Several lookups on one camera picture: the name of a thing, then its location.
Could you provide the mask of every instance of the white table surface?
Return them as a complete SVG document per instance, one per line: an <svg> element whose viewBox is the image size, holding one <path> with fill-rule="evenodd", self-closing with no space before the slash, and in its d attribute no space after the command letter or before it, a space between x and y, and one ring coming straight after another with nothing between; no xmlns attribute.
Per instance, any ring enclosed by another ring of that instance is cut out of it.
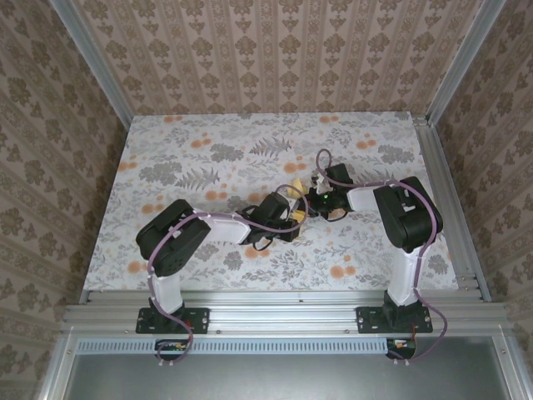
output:
<svg viewBox="0 0 533 400"><path fill-rule="evenodd" d="M178 198L203 211L257 204L282 183L315 170L328 148L356 183L417 176L432 196L408 112L310 112L135 117L85 289L146 289L138 231ZM395 248L378 212L340 222L308 220L292 243L266 251L207 243L180 271L185 290L385 289ZM425 257L422 288L457 288L444 236Z"/></svg>

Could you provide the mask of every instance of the robotic arm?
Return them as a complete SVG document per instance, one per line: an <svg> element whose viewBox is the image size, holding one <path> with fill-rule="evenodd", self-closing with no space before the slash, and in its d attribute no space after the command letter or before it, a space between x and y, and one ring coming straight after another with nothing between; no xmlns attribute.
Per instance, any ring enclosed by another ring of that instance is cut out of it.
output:
<svg viewBox="0 0 533 400"><path fill-rule="evenodd" d="M409 177L379 188L353 188L353 181L344 164L326 168L325 177L314 177L313 187L305 195L309 217L322 216L343 209L345 213L378 210L386 235L398 248L393 260L393 277L385 292L382 307L359 307L356 312L360 333L408 333L413 324L419 332L431 332L429 313L415 293L416 264L422 246L428 246L433 222L436 232L442 230L442 218L416 177ZM409 191L416 191L424 204ZM302 210L298 200L278 192L268 195L259 206L250 206L228 217L227 214L204 213L195 210L185 200L177 200L146 225L137 235L137 244L145 259L153 257L155 277L151 285L156 300L165 313L181 319L184 312L178 272L204 242L252 244L266 238L291 242L298 236L299 225L292 212ZM162 239L185 218L184 223L160 250ZM168 319L160 316L162 323Z"/></svg>
<svg viewBox="0 0 533 400"><path fill-rule="evenodd" d="M164 243L152 262L156 275L151 278L152 286L162 309L166 313L176 314L176 317L182 314L183 300L178 272L201 244L228 242L252 244L255 247L263 238L270 240L268 244L274 238L291 242L300 232L296 227L298 222L289 217L296 203L294 199L272 192L259 206L250 206L236 212L233 218L228 218L226 214L202 213L202 216L185 223ZM148 260L169 230L195 213L200 215L198 210L182 199L163 210L137 235L136 241L142 257ZM267 231L257 225L290 232Z"/></svg>

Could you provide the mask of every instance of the black plastic bracket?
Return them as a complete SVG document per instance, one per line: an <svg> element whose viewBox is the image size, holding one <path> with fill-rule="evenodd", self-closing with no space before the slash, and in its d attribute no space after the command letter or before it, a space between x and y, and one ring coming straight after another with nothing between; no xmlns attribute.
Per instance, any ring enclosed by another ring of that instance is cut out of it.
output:
<svg viewBox="0 0 533 400"><path fill-rule="evenodd" d="M250 214L243 211L239 212L239 214L248 221L260 223L261 225L270 228L288 229L293 228L298 224L295 219L288 218L286 220L285 218L281 218L284 213L290 214L291 209L289 208L289 202L277 192L270 193L263 199L259 206L252 206L252 209L253 211ZM284 242L292 242L297 238L299 233L299 228L286 233L273 233L260 227L250 226L250 233L248 233L248 236L241 242L241 244L258 243L263 238L279 238Z"/></svg>
<svg viewBox="0 0 533 400"><path fill-rule="evenodd" d="M209 308L181 307L172 315L181 319L195 335L209 329ZM136 333L187 334L184 327L161 315L154 307L141 308L137 317Z"/></svg>
<svg viewBox="0 0 533 400"><path fill-rule="evenodd" d="M407 177L400 182L417 190L429 203L435 214L436 231L442 230L442 217L417 177ZM403 248L406 253L422 246L431 235L431 217L420 199L407 192L403 187L388 185L374 190L383 227L391 243Z"/></svg>
<svg viewBox="0 0 533 400"><path fill-rule="evenodd" d="M346 169L346 164L337 164L325 169L328 178L346 184L353 184L353 180L350 179L350 175ZM311 179L313 184L316 184L318 177ZM330 183L333 188L330 192L323 194L317 194L314 187L309 188L308 194L306 194L307 202L309 203L309 217L315 218L318 216L328 219L330 212L337 209L343 209L345 212L353 211L350 208L348 197L346 194L351 190L351 187L343 187ZM305 210L305 204L300 202L298 209Z"/></svg>
<svg viewBox="0 0 533 400"><path fill-rule="evenodd" d="M421 302L398 307L385 291L381 307L357 307L359 333L418 333L433 332L430 312Z"/></svg>
<svg viewBox="0 0 533 400"><path fill-rule="evenodd" d="M135 239L142 258L148 260L159 242L168 234L169 228L192 213L191 205L180 199L153 218ZM181 270L211 229L205 222L196 218L187 222L181 231L183 234L171 237L157 253L153 262L156 276L168 277Z"/></svg>

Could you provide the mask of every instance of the black mounting bracket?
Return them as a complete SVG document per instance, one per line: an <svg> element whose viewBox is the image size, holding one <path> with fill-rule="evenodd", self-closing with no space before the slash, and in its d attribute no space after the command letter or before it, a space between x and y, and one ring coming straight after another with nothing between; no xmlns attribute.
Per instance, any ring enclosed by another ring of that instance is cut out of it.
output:
<svg viewBox="0 0 533 400"><path fill-rule="evenodd" d="M380 307L357 307L359 333L417 333L433 332L430 312L421 302L398 307L385 291Z"/></svg>
<svg viewBox="0 0 533 400"><path fill-rule="evenodd" d="M136 333L154 333L154 334L187 334L184 327L175 321L161 315L152 305L151 307L141 308L137 317ZM195 335L206 334L209 329L209 308L189 308L182 306L172 315L181 319Z"/></svg>

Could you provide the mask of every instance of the metal plate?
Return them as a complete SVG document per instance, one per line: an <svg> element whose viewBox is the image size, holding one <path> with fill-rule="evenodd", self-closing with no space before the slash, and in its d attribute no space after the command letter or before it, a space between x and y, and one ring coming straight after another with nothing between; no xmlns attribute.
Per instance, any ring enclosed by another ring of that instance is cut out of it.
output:
<svg viewBox="0 0 533 400"><path fill-rule="evenodd" d="M412 334L414 328L417 333L432 333L430 312L427 307L422 307L420 312L412 314L412 322L398 329L391 329L385 320L381 307L358 307L356 308L357 329L359 333L407 333Z"/></svg>
<svg viewBox="0 0 533 400"><path fill-rule="evenodd" d="M83 338L131 338L147 295L92 293L86 306L67 307L61 332ZM446 315L447 336L492 336L500 333L500 326L509 333L504 305L482 302L479 291L423 291L422 295ZM211 337L348 338L361 336L355 309L380 306L383 292L183 292L183 299L188 307L211 309L207 333ZM429 334L438 336L443 323L438 315L430 315L434 332Z"/></svg>
<svg viewBox="0 0 533 400"><path fill-rule="evenodd" d="M165 342L186 339L165 338ZM154 338L84 338L77 345L76 355L154 354ZM161 354L172 354L162 350ZM190 351L194 354L386 354L382 337L349 338L210 338L195 337Z"/></svg>
<svg viewBox="0 0 533 400"><path fill-rule="evenodd" d="M153 324L154 311L151 308L141 308L137 317L136 333L172 333L172 334L187 334L185 328L177 326L169 330L161 330ZM182 321L186 323L196 335L205 335L209 329L209 308L185 308Z"/></svg>
<svg viewBox="0 0 533 400"><path fill-rule="evenodd" d="M424 352L435 339L418 340ZM406 367L384 355L76 357L66 400L508 400L490 338L447 338Z"/></svg>

